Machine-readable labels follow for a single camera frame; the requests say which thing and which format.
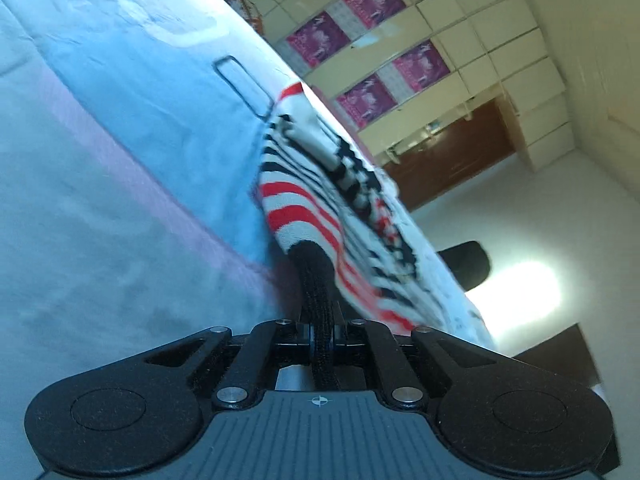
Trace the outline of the striped knit child sweater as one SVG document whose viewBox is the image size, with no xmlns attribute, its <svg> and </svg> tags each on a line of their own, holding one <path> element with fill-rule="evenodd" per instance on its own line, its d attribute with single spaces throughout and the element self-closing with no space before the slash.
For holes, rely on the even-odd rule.
<svg viewBox="0 0 640 480">
<path fill-rule="evenodd" d="M 381 322 L 399 335 L 426 325 L 495 347 L 390 179 L 320 117 L 302 84 L 277 99 L 257 187 L 269 229 L 297 275 L 319 389 L 338 388 L 333 331 L 349 318 Z"/>
</svg>

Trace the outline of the black office chair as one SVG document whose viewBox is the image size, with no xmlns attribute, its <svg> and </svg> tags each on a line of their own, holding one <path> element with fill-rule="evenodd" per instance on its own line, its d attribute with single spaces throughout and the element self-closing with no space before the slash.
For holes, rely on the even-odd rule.
<svg viewBox="0 0 640 480">
<path fill-rule="evenodd" d="M 480 286 L 489 278 L 491 261 L 476 240 L 446 248 L 438 255 L 465 292 Z"/>
</svg>

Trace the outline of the brown wooden door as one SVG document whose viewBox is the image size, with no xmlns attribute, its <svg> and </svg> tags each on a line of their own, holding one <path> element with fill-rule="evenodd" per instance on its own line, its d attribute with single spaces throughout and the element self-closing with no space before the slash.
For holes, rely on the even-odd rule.
<svg viewBox="0 0 640 480">
<path fill-rule="evenodd" d="M 415 148 L 384 170 L 399 199 L 414 211 L 515 153 L 498 104 L 490 101 Z"/>
</svg>

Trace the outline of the white corner shelves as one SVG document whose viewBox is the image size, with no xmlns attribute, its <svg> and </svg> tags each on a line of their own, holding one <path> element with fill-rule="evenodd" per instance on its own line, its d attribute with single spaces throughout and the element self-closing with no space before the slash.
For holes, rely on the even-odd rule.
<svg viewBox="0 0 640 480">
<path fill-rule="evenodd" d="M 388 148 L 384 148 L 381 153 L 374 156 L 374 160 L 378 166 L 384 166 L 389 162 L 398 164 L 400 155 L 413 148 L 420 148 L 424 143 L 435 140 L 442 130 L 445 130 L 457 120 L 471 120 L 472 118 L 473 109 L 468 103 L 458 105 L 452 110 L 448 110 L 448 112 L 439 118 L 419 128 L 414 133 L 409 134 L 405 139 L 395 142 Z"/>
</svg>

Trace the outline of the upper right purple poster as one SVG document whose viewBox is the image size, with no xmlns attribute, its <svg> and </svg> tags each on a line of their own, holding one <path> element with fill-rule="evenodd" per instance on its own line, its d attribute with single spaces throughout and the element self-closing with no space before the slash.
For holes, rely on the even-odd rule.
<svg viewBox="0 0 640 480">
<path fill-rule="evenodd" d="M 358 82 L 340 94 L 336 102 L 343 115 L 357 130 L 366 128 L 397 105 L 378 74 Z"/>
</svg>

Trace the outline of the purple poster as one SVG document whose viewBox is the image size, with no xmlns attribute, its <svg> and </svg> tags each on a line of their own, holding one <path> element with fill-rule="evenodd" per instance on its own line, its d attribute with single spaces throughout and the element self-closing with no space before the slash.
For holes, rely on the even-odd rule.
<svg viewBox="0 0 640 480">
<path fill-rule="evenodd" d="M 316 68 L 348 46 L 350 40 L 332 16 L 322 11 L 288 35 L 286 43 L 310 68 Z"/>
<path fill-rule="evenodd" d="M 450 69 L 431 40 L 425 40 L 378 70 L 378 76 L 398 102 L 431 87 Z"/>
<path fill-rule="evenodd" d="M 356 37 L 405 8 L 404 0 L 336 0 L 326 7 L 326 12 L 347 35 Z"/>
<path fill-rule="evenodd" d="M 340 94 L 336 102 L 343 115 L 357 130 L 366 128 L 397 105 L 378 74 L 358 82 Z"/>
</svg>

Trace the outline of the lower right purple poster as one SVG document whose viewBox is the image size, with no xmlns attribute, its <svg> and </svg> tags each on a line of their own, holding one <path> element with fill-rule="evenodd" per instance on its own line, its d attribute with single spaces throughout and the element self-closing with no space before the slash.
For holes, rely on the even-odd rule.
<svg viewBox="0 0 640 480">
<path fill-rule="evenodd" d="M 398 102 L 431 87 L 450 69 L 431 40 L 425 40 L 378 70 L 378 76 Z"/>
</svg>

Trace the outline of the cream glossy wardrobe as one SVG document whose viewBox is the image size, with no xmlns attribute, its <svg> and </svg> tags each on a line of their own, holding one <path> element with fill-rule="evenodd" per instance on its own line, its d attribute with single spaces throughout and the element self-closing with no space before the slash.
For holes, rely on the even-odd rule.
<svg viewBox="0 0 640 480">
<path fill-rule="evenodd" d="M 575 145 L 526 0 L 226 0 L 380 162 L 494 103 L 533 169 Z"/>
</svg>

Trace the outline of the upper left purple poster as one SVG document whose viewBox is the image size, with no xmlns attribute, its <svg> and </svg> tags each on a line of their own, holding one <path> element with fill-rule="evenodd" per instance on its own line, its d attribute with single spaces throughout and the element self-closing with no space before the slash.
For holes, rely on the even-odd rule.
<svg viewBox="0 0 640 480">
<path fill-rule="evenodd" d="M 322 11 L 288 35 L 286 43 L 310 68 L 316 68 L 348 46 L 350 40 L 332 16 Z"/>
</svg>

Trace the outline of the far patterned pillow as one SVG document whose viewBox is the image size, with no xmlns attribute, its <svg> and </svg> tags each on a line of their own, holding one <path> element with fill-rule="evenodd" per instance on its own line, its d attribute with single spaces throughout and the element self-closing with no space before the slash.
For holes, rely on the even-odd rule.
<svg viewBox="0 0 640 480">
<path fill-rule="evenodd" d="M 228 6 L 247 22 L 259 36 L 264 36 L 264 24 L 262 24 L 262 14 L 250 0 L 224 0 Z"/>
</svg>

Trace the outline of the lower left purple poster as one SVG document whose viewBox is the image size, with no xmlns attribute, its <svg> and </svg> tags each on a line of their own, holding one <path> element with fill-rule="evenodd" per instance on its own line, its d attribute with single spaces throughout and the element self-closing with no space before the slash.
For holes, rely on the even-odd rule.
<svg viewBox="0 0 640 480">
<path fill-rule="evenodd" d="M 404 0 L 336 0 L 326 7 L 326 12 L 347 35 L 356 37 L 405 8 Z"/>
</svg>

